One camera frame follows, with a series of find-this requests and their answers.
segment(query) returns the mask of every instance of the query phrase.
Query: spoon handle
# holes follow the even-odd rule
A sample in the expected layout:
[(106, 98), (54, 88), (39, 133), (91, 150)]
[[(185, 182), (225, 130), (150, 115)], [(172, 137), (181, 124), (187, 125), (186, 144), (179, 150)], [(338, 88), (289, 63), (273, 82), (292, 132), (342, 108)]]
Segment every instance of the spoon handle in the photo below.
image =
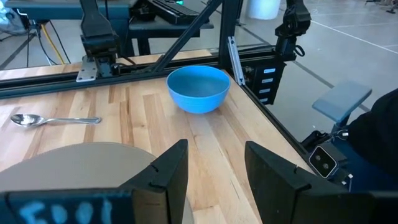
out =
[(69, 123), (80, 123), (80, 124), (98, 124), (101, 122), (101, 118), (51, 118), (46, 120), (46, 122), (60, 121)]

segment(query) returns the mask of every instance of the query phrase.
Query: white bucket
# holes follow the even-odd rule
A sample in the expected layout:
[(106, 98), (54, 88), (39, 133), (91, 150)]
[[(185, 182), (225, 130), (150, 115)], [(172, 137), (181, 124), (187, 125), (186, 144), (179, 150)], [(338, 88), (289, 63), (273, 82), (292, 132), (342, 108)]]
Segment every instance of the white bucket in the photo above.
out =
[(246, 15), (253, 19), (275, 19), (279, 6), (280, 0), (248, 0)]

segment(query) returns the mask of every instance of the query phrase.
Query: cable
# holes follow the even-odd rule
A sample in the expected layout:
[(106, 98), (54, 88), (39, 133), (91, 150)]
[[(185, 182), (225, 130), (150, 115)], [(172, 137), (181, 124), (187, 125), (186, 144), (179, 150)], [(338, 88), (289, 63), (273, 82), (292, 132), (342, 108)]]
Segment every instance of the cable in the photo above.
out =
[(27, 28), (27, 53), (26, 53), (26, 67), (29, 68), (29, 32), (30, 32), (30, 28)]
[(42, 48), (42, 50), (43, 50), (45, 56), (47, 57), (47, 60), (49, 60), (50, 62), (52, 62), (54, 65), (58, 65), (57, 63), (55, 63), (55, 62), (49, 57), (49, 55), (48, 55), (47, 52), (45, 51), (45, 49), (44, 49), (44, 47), (43, 47), (43, 43), (42, 43), (41, 34), (40, 34), (38, 31), (36, 31), (36, 33), (37, 33), (37, 38), (39, 39), (40, 46), (41, 46), (41, 48)]
[(55, 29), (55, 27), (54, 27), (54, 25), (52, 24), (51, 21), (50, 21), (50, 25), (52, 26), (52, 29), (54, 30), (55, 35), (57, 35), (57, 38), (58, 38), (58, 41), (59, 41), (60, 44), (61, 44), (61, 48), (62, 48), (62, 50), (63, 50), (63, 53), (65, 54), (65, 56), (67, 57), (68, 62), (70, 63), (70, 60), (69, 60), (67, 51), (65, 50), (65, 48), (63, 48), (63, 44), (62, 44), (61, 38), (60, 38), (60, 36), (58, 35), (58, 32), (57, 32), (57, 30)]
[(45, 29), (45, 26), (43, 24), (40, 25), (43, 33), (45, 35), (45, 37), (47, 38), (48, 42), (50, 43), (51, 47), (53, 48), (53, 50), (55, 51), (55, 53), (57, 54), (58, 59), (61, 61), (61, 64), (64, 65), (65, 62), (63, 61), (60, 52), (57, 50), (57, 48), (55, 47), (54, 43), (52, 42), (49, 34), (47, 33), (47, 30)]
[(3, 38), (3, 39), (0, 39), (0, 42), (3, 42), (3, 41), (7, 40), (7, 39), (10, 38), (10, 37), (15, 37), (15, 36), (14, 36), (14, 35), (9, 35), (8, 37), (5, 37), (5, 38)]
[(122, 58), (123, 58), (124, 60), (130, 62), (132, 66), (134, 66), (134, 67), (137, 66), (137, 64), (136, 64), (133, 60), (129, 59), (128, 57), (122, 57)]
[[(129, 23), (128, 23), (128, 24), (130, 25), (130, 23), (131, 23), (135, 18), (136, 18), (135, 16), (131, 16), (131, 18), (129, 19)], [(129, 37), (129, 31), (127, 30), (126, 35), (124, 36), (124, 42), (123, 42), (123, 46), (122, 46), (123, 49), (126, 48), (126, 44), (127, 44), (128, 37)]]

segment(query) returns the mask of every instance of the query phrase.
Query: gray seat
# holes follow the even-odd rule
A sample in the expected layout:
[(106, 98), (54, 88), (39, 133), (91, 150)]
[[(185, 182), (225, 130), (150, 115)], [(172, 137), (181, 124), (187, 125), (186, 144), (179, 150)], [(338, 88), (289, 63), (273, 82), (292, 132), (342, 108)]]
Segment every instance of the gray seat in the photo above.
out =
[(343, 81), (314, 102), (312, 108), (335, 122), (332, 132), (347, 125), (350, 114), (372, 93), (354, 81)]

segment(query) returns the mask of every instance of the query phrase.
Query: metal bracket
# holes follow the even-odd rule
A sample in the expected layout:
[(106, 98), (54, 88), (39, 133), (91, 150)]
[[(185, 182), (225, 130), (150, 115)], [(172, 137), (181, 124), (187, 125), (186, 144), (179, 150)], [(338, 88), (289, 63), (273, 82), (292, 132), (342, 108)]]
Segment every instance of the metal bracket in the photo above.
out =
[(238, 48), (236, 47), (235, 37), (228, 37), (228, 50), (229, 57), (231, 59), (232, 69), (234, 71), (234, 77), (236, 83), (241, 86), (245, 85), (241, 60), (239, 59)]
[(98, 69), (95, 60), (88, 58), (87, 55), (83, 57), (80, 71), (77, 75), (76, 82), (94, 81), (97, 77)]

